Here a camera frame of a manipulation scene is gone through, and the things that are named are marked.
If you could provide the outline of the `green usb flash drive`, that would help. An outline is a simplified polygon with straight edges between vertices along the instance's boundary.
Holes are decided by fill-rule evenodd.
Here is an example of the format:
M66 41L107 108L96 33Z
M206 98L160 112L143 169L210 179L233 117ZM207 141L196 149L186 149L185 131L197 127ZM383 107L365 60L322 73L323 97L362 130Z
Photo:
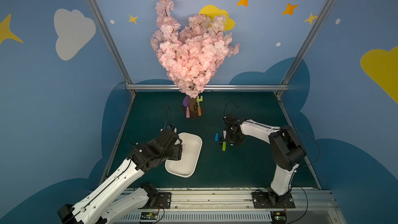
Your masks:
M226 151L226 146L227 146L227 143L224 141L222 143L222 151Z

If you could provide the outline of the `white oval storage tray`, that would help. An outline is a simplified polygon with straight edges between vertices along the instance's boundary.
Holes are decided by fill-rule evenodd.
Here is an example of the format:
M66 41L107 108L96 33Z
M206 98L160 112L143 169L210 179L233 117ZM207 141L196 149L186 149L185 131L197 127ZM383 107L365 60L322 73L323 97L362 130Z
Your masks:
M170 174L189 178L196 169L203 141L199 136L190 133L179 133L179 138L182 140L181 159L166 160L165 169Z

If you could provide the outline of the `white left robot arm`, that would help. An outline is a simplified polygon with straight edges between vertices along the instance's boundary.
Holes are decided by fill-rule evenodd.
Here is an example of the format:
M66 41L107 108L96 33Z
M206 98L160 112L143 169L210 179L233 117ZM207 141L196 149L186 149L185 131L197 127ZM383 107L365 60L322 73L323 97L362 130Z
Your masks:
M58 210L63 224L109 224L105 217L110 205L129 185L166 160L178 161L182 156L182 140L172 125L147 143L136 145L118 169L88 196L74 205Z

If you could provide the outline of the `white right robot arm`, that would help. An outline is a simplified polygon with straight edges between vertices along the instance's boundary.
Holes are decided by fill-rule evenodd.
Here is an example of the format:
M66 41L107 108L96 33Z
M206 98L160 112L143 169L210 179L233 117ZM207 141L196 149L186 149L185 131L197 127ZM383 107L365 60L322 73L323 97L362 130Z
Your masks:
M240 120L232 115L225 116L223 122L226 126L224 140L232 146L244 144L246 136L270 145L276 170L267 190L266 203L274 208L288 203L292 179L300 161L307 155L294 128L275 127L251 119Z

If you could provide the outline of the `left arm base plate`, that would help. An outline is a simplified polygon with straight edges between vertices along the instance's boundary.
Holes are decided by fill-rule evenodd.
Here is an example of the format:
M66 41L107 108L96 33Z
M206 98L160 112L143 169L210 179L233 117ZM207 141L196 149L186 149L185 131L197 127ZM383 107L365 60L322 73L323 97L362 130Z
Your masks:
M172 200L172 193L171 192L160 192L157 193L155 196L149 198L147 204L144 208L149 209L170 209L171 207L171 200Z

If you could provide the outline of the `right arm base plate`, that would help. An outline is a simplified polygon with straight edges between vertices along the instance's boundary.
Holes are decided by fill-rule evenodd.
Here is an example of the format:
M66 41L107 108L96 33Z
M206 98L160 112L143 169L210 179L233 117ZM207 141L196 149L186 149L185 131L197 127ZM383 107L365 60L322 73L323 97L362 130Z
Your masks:
M295 208L295 204L290 192L279 196L273 192L256 190L251 193L254 208Z

